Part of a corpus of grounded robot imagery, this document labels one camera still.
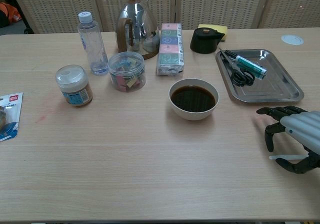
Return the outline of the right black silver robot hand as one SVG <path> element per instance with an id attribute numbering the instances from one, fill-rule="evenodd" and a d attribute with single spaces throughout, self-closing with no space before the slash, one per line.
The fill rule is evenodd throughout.
<path id="1" fill-rule="evenodd" d="M 274 151 L 273 136 L 277 133 L 287 133 L 308 152 L 308 155 L 298 163 L 289 159 L 277 157 L 276 163 L 295 174 L 304 174 L 320 166 L 320 113 L 308 112 L 295 106 L 263 107 L 256 111 L 260 115 L 268 115 L 277 120 L 266 126 L 264 140 L 269 152 Z"/>

